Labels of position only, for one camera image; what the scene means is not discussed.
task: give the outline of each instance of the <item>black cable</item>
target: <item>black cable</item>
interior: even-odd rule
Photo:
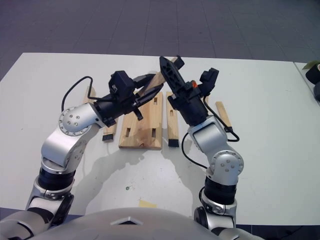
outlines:
[[[184,135],[184,137],[182,138],[182,142],[181,142],[182,154],[186,157],[186,159],[188,159],[188,160],[189,160],[190,162],[192,162],[193,164],[198,165],[199,167],[202,167],[202,168],[204,168],[204,169],[207,169],[206,166],[204,166],[204,165],[202,165],[202,164],[200,164],[200,163],[198,163],[198,162],[196,162],[196,161],[193,161],[193,160],[192,160],[190,157],[188,157],[187,154],[185,153],[184,143],[185,143],[185,139],[186,139],[187,135],[188,135],[188,133],[186,133],[186,134]]]
[[[203,186],[201,189],[200,189],[200,191],[199,191],[199,200],[200,200],[200,202],[201,202],[201,195],[202,195],[202,190],[203,189],[205,189],[205,187]]]
[[[65,93],[65,95],[63,96],[62,99],[62,103],[61,103],[61,112],[63,112],[65,110],[65,101],[66,98],[68,96],[68,94],[72,91],[72,89],[75,88],[75,86],[77,86],[79,83],[81,83],[83,80],[85,79],[90,79],[90,85],[89,85],[89,89],[88,89],[88,95],[87,98],[88,99],[92,99],[92,100],[97,100],[97,101],[101,101],[101,102],[112,102],[111,98],[100,98],[100,97],[93,97],[90,96],[91,94],[91,88],[92,88],[92,83],[94,82],[93,78],[90,76],[84,76],[83,78],[81,78],[80,80],[78,80],[75,84],[72,85],[72,87],[70,87],[70,89]]]
[[[207,96],[204,96],[203,97],[203,104],[205,105],[205,107],[215,116],[216,119],[219,120],[219,122],[226,128],[226,129],[229,129],[230,133],[235,137],[235,139],[228,139],[228,142],[239,142],[240,138],[239,136],[234,132],[232,131],[226,124],[225,122],[215,113],[215,111],[213,111],[211,109],[211,107],[209,107],[209,105],[206,103],[206,98],[208,97]]]
[[[292,234],[296,233],[297,231],[299,231],[299,230],[302,229],[302,228],[303,228],[303,226],[300,226],[300,227],[298,227],[296,230],[290,231],[287,235],[280,237],[279,240],[291,236]]]

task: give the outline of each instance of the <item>wooden block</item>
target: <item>wooden block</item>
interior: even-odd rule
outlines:
[[[224,121],[224,123],[228,126],[231,127],[231,123],[229,121],[229,117],[227,115],[226,109],[222,101],[216,101],[215,102],[216,109],[218,110],[219,116]]]
[[[171,106],[168,97],[172,95],[171,91],[166,92],[166,122],[168,131],[169,147],[179,147],[179,129],[177,110]]]
[[[143,116],[141,121],[133,112],[124,115],[119,148],[161,149],[162,105],[163,96],[159,92],[151,101],[139,107]]]
[[[89,87],[86,88],[85,94],[84,94],[84,98],[83,98],[83,103],[94,103],[94,99],[89,99],[88,98],[88,92],[89,92]],[[94,89],[94,87],[91,87],[91,92],[90,92],[90,97],[95,97],[96,96],[96,90]]]
[[[170,61],[174,62],[175,60],[177,60],[177,57],[172,58]],[[138,91],[138,95],[141,97],[145,93],[145,91],[147,91],[153,87],[159,86],[165,82],[166,82],[166,80],[165,80],[164,76],[162,76],[161,72],[158,71],[155,74],[155,76],[151,79],[150,83],[147,86],[144,86],[140,91]]]

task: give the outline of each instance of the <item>robotic arm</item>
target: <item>robotic arm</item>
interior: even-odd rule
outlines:
[[[194,220],[218,236],[236,239],[239,233],[230,229],[236,226],[236,185],[244,162],[227,144],[224,129],[215,116],[208,115],[205,102],[201,101],[214,88],[219,71],[204,71],[202,84],[197,85],[183,80],[178,71],[183,65],[179,56],[175,62],[160,57],[161,73],[173,92],[168,100],[190,126],[188,134],[209,162],[201,191],[202,206],[194,211]],[[63,223],[74,199],[74,175],[87,143],[100,128],[112,126],[123,114],[134,112],[141,120],[138,107],[150,101],[163,86],[148,87],[153,77],[154,74],[147,74],[131,79],[124,71],[116,71],[109,81],[110,94],[102,98],[90,97],[91,78],[88,98],[96,102],[62,109],[57,128],[42,146],[41,168],[26,210],[0,222],[1,237],[24,240]],[[140,88],[145,91],[134,94]]]
[[[169,102],[189,124],[188,134],[209,162],[201,192],[203,206],[195,209],[194,220],[218,235],[217,231],[236,227],[236,186],[244,168],[242,157],[227,144],[226,132],[215,116],[208,115],[205,101],[201,101],[215,87],[219,71],[204,71],[202,84],[197,85],[185,82],[176,66],[164,57],[160,57],[160,69],[173,92]]]

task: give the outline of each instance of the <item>white table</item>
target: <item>white table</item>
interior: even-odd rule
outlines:
[[[186,81],[204,70],[220,70],[209,104],[223,101],[243,157],[236,199],[237,223],[319,225],[320,108],[292,62],[183,58]],[[159,70],[159,58],[98,54],[24,53],[0,83],[0,207],[24,209],[38,174],[41,146],[56,128],[61,99],[83,76],[94,79],[97,96],[109,93],[116,70],[130,77]],[[66,106],[82,103],[86,83],[75,88]],[[163,91],[169,90],[165,85]],[[185,216],[200,206],[205,173],[167,145],[163,105],[161,151],[119,149],[122,117],[115,141],[102,132],[88,144],[75,175],[71,214],[137,207],[139,200]],[[188,126],[179,115],[179,135]],[[194,144],[191,158],[208,164]]]

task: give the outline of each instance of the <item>tape on table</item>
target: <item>tape on table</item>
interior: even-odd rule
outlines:
[[[320,82],[320,64],[314,65],[305,73],[306,78],[313,84]]]

